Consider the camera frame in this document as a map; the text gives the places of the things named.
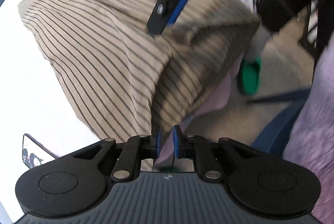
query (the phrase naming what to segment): purple fuzzy clothing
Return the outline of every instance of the purple fuzzy clothing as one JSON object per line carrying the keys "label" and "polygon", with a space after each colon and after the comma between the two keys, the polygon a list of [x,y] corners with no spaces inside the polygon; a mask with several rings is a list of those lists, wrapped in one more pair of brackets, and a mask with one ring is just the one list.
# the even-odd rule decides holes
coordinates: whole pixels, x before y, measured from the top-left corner
{"label": "purple fuzzy clothing", "polygon": [[310,96],[291,132],[284,159],[311,170],[321,195],[313,216],[334,224],[334,34],[316,67]]}

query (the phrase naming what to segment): table surface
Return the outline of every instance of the table surface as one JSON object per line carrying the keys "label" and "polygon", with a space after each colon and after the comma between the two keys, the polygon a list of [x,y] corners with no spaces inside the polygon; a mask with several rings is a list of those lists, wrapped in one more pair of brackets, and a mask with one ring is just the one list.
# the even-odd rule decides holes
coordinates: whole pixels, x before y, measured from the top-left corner
{"label": "table surface", "polygon": [[[21,159],[24,133],[59,156],[98,141],[76,118],[49,62],[23,26],[17,9],[21,1],[5,0],[0,7],[0,200],[14,222],[23,215],[15,184],[28,170]],[[253,9],[253,0],[242,1]]]}

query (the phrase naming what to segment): green shoe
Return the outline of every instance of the green shoe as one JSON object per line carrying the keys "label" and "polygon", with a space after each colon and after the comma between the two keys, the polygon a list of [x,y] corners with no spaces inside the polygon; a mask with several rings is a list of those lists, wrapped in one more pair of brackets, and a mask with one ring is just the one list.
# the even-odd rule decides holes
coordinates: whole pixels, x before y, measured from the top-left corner
{"label": "green shoe", "polygon": [[260,87],[261,59],[254,62],[242,61],[238,74],[238,87],[244,95],[254,95]]}

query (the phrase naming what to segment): phone screen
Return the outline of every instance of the phone screen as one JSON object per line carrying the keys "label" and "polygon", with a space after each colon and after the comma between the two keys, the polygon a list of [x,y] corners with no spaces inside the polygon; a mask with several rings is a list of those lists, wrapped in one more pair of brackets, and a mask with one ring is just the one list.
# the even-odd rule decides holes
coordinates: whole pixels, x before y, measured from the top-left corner
{"label": "phone screen", "polygon": [[28,134],[23,135],[22,161],[28,168],[40,166],[56,158],[56,155],[44,148],[33,137]]}

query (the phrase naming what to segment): beige striped cloth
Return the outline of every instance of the beige striped cloth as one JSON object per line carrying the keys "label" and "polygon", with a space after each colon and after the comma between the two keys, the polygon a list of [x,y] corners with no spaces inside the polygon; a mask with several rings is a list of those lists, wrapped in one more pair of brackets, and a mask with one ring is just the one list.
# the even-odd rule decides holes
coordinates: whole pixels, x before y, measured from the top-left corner
{"label": "beige striped cloth", "polygon": [[259,19],[239,0],[190,0],[160,36],[155,0],[24,0],[19,12],[77,117],[118,142],[195,111],[247,48]]}

